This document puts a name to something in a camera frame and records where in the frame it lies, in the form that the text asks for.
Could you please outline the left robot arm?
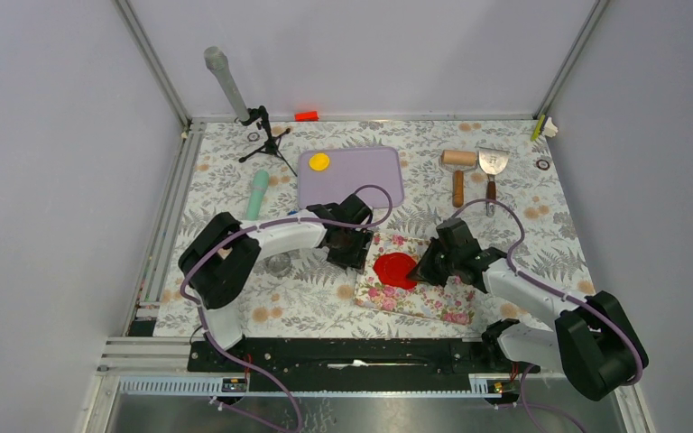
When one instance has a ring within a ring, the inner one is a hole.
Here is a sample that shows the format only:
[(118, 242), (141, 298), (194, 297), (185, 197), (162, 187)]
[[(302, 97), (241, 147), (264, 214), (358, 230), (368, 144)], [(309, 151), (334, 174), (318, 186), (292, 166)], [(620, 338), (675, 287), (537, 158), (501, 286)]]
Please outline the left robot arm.
[(241, 221), (229, 212), (215, 215), (178, 260), (184, 281), (197, 293), (200, 323), (214, 340), (209, 359), (224, 371), (243, 362), (243, 330), (232, 303), (258, 262), (324, 248), (328, 263), (360, 272), (374, 237), (372, 223), (373, 210), (356, 194), (276, 220)]

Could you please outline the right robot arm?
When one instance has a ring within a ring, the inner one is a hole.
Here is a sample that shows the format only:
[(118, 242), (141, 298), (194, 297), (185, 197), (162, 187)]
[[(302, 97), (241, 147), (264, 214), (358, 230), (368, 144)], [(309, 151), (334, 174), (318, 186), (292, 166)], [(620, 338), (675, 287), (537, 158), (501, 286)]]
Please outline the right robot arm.
[(562, 373), (591, 401), (642, 378), (649, 356), (620, 301), (606, 291), (594, 295), (563, 291), (516, 268), (510, 254), (483, 248), (467, 223), (453, 218), (436, 236), (410, 281), (444, 285), (453, 277), (483, 293), (525, 309), (543, 328), (518, 319), (502, 319), (482, 335), (481, 357), (490, 370), (502, 372), (514, 362)]

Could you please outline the clear round cutter cup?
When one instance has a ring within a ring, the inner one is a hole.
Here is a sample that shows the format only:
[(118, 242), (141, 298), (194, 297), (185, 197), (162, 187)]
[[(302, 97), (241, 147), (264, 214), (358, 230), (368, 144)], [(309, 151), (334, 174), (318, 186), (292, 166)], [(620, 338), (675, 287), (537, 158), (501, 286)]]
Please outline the clear round cutter cup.
[(292, 258), (290, 253), (280, 253), (267, 258), (264, 262), (266, 271), (277, 278), (283, 278), (292, 271)]

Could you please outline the red dough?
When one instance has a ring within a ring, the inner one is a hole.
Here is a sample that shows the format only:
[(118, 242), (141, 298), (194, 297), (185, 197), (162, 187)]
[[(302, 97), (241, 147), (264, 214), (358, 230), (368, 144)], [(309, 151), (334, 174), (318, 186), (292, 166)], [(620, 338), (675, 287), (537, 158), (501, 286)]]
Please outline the red dough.
[(403, 290), (414, 290), (418, 282), (408, 275), (416, 266), (416, 261), (406, 253), (381, 254), (373, 264), (379, 282)]

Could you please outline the wooden dough roller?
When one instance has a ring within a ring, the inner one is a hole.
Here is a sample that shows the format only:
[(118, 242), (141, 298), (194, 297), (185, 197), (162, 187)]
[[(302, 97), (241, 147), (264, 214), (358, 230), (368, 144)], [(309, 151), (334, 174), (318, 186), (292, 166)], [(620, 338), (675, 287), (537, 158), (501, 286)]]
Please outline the wooden dough roller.
[(465, 199), (466, 170), (473, 170), (478, 164), (477, 152), (444, 150), (440, 156), (440, 163), (444, 167), (453, 168), (452, 171), (452, 205), (460, 208)]

